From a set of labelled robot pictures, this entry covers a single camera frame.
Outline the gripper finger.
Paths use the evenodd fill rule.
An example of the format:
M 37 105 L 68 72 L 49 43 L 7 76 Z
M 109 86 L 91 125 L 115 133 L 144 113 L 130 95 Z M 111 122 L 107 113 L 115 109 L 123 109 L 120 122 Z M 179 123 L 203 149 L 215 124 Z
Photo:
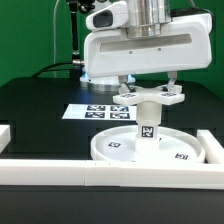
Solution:
M 167 83 L 167 90 L 171 91 L 175 84 L 175 81 L 177 80 L 177 72 L 176 71 L 168 72 L 168 78 L 169 78 L 169 81 Z
M 119 81 L 119 93 L 120 94 L 125 94 L 125 93 L 130 93 L 131 89 L 127 84 L 128 81 L 128 76 L 124 75 L 124 76 L 119 76 L 118 77 L 118 81 Z

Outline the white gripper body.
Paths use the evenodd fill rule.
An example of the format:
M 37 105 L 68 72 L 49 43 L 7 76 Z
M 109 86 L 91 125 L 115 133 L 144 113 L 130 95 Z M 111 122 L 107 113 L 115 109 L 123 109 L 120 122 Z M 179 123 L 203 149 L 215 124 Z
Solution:
M 206 68 L 212 61 L 208 13 L 175 17 L 156 37 L 129 39 L 123 29 L 89 34 L 84 62 L 92 78 Z

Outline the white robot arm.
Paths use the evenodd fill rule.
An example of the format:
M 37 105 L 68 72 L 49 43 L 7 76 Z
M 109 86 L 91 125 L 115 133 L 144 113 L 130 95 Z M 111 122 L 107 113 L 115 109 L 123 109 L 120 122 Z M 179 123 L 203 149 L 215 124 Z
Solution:
M 131 75 L 206 68 L 212 61 L 210 13 L 173 16 L 169 0 L 119 0 L 90 14 L 85 82 L 103 89 Z

